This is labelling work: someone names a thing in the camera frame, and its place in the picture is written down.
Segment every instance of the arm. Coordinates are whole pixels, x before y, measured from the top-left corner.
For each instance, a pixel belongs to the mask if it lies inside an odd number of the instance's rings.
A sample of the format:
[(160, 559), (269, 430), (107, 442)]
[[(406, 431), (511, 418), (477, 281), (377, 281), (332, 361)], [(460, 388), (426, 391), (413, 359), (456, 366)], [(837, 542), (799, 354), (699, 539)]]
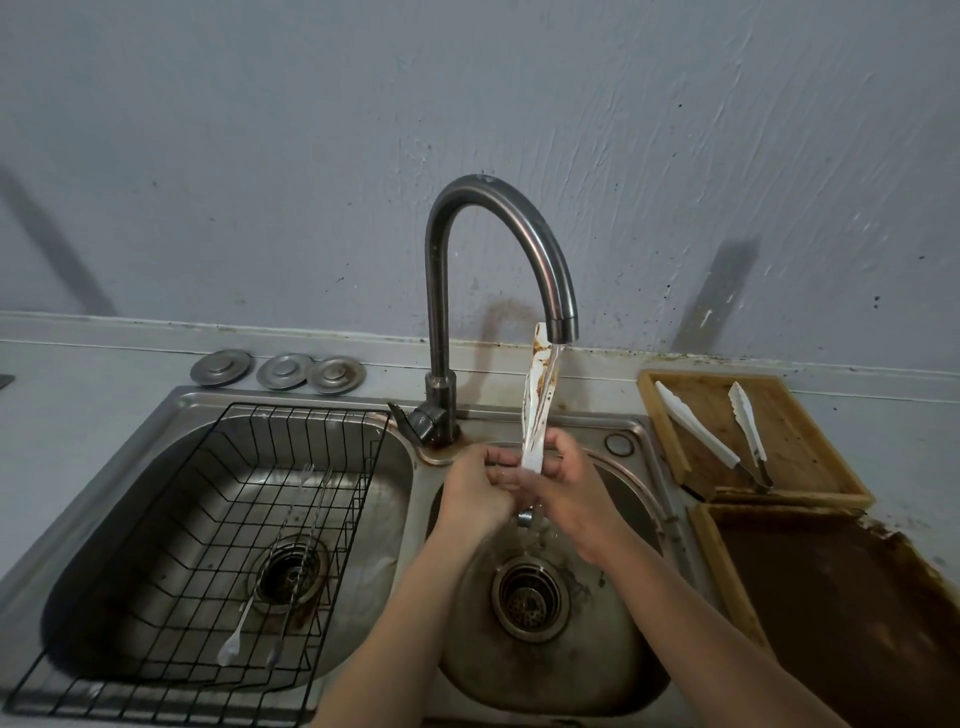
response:
[[(420, 725), (460, 579), (476, 548), (517, 508), (511, 492), (491, 485), (485, 461), (516, 466), (519, 459), (508, 450), (475, 446), (453, 464), (436, 527), (370, 635), (324, 693), (316, 728)], [(502, 471), (489, 472), (498, 477)]]
[(576, 441), (551, 429), (550, 477), (505, 471), (611, 579), (636, 626), (710, 726), (845, 726), (830, 708), (714, 611), (623, 521)]

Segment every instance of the drain strainer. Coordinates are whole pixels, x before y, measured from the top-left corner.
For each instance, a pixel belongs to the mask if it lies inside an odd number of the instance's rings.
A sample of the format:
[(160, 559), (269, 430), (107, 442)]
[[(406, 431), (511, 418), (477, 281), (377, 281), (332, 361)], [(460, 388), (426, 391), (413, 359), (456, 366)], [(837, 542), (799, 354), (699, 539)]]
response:
[(254, 563), (247, 593), (255, 595), (253, 605), (261, 612), (283, 614), (291, 603), (297, 609), (316, 596), (328, 565), (322, 542), (299, 536), (282, 539)]
[(493, 613), (519, 640), (546, 642), (566, 627), (570, 597), (557, 571), (542, 559), (517, 556), (493, 578)]

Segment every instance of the black wire rack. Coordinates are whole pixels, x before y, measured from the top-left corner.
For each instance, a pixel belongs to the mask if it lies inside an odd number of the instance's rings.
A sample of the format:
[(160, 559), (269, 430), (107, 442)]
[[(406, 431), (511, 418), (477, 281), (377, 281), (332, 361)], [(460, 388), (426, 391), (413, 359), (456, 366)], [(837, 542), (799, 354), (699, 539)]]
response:
[(160, 455), (60, 577), (40, 654), (6, 710), (304, 722), (388, 417), (236, 403)]

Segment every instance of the wooden cutting board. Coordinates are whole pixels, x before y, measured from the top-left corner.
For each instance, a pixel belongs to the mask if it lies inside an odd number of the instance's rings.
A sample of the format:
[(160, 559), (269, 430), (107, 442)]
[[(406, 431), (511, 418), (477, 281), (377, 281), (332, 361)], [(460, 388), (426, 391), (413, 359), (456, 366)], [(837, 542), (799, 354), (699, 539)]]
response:
[[(733, 383), (740, 382), (750, 398), (756, 428), (767, 451), (773, 490), (757, 493), (753, 482), (724, 466), (705, 445), (676, 425), (654, 386), (657, 381), (683, 400), (759, 478), (728, 396)], [(861, 509), (874, 502), (870, 491), (779, 377), (645, 370), (636, 384), (674, 480), (700, 499)]]

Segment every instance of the gooseneck faucet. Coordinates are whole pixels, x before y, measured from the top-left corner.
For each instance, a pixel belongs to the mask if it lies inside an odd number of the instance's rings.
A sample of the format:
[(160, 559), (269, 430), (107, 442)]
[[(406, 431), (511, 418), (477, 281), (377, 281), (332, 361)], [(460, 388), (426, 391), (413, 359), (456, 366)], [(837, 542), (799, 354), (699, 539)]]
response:
[(466, 175), (448, 184), (426, 223), (426, 307), (430, 324), (426, 401), (409, 418), (391, 405), (404, 436), (434, 448), (451, 445), (460, 434), (457, 377), (450, 369), (446, 249), (454, 219), (470, 205), (485, 207), (500, 218), (527, 254), (543, 299), (550, 342), (570, 344), (578, 335), (577, 302), (564, 253), (533, 203), (514, 187), (489, 175)]

